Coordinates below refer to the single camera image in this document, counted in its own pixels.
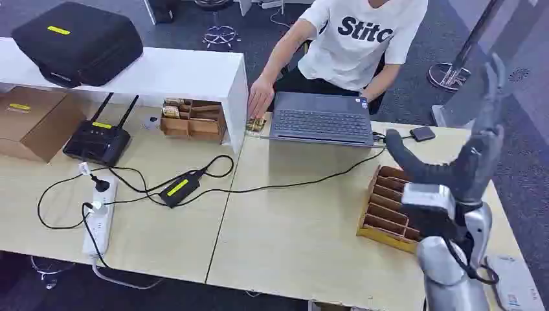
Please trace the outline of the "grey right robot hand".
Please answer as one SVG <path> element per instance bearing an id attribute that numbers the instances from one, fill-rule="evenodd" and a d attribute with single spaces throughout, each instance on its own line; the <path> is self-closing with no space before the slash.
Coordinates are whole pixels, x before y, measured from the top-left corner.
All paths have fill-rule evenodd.
<path id="1" fill-rule="evenodd" d="M 457 202 L 478 204 L 481 201 L 501 155 L 504 140 L 501 111 L 506 76 L 506 66 L 495 52 L 485 66 L 486 92 L 479 114 L 468 141 L 452 162 L 442 165 L 424 163 L 403 144 L 398 131 L 386 131 L 389 154 L 411 180 L 405 186 L 404 195 L 435 193 L 442 185 L 449 189 Z"/>

